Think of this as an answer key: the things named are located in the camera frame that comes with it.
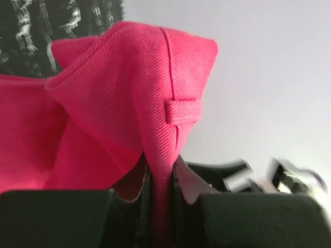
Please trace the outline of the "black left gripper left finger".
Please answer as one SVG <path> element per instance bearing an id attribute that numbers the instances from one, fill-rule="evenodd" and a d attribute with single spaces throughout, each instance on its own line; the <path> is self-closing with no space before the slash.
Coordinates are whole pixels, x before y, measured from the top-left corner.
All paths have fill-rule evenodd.
<path id="1" fill-rule="evenodd" d="M 149 190 L 137 166 L 108 190 L 5 192 L 1 247 L 148 247 Z"/>

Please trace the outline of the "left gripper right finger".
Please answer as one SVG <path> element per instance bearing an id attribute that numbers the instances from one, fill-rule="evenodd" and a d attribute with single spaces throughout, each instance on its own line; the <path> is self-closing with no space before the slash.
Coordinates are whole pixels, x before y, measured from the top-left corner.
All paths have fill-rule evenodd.
<path id="1" fill-rule="evenodd" d="M 330 218 L 313 194 L 219 192 L 182 158 L 173 167 L 176 247 L 330 247 Z"/>

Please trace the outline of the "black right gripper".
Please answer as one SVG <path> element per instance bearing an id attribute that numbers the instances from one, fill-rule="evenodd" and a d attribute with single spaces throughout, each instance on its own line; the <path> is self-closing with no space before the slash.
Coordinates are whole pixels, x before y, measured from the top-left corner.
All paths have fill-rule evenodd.
<path id="1" fill-rule="evenodd" d="M 225 181 L 228 178 L 238 176 L 244 172 L 251 172 L 250 165 L 240 159 L 228 164 L 222 165 L 207 165 L 193 162 L 186 162 L 188 167 L 194 171 L 199 177 L 206 181 L 210 186 L 219 192 L 232 192 L 232 193 L 263 193 L 264 190 L 254 180 L 248 178 L 246 183 L 240 187 L 231 190 L 226 186 Z"/>

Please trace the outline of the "pink trousers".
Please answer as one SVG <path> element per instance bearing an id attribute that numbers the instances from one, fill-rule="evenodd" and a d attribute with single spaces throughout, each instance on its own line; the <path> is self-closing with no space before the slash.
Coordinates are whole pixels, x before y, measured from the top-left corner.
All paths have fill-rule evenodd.
<path id="1" fill-rule="evenodd" d="M 1 191 L 108 189 L 144 154 L 153 245 L 171 247 L 172 167 L 201 118 L 217 43 L 118 22 L 51 50 L 60 74 L 1 76 Z"/>

